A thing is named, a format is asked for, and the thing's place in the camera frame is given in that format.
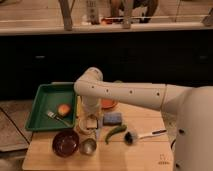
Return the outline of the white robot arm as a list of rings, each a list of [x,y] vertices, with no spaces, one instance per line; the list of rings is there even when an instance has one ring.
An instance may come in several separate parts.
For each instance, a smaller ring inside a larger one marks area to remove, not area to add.
[[[105,82],[101,70],[90,67],[74,90],[88,113],[104,98],[176,115],[173,171],[213,171],[213,86]]]

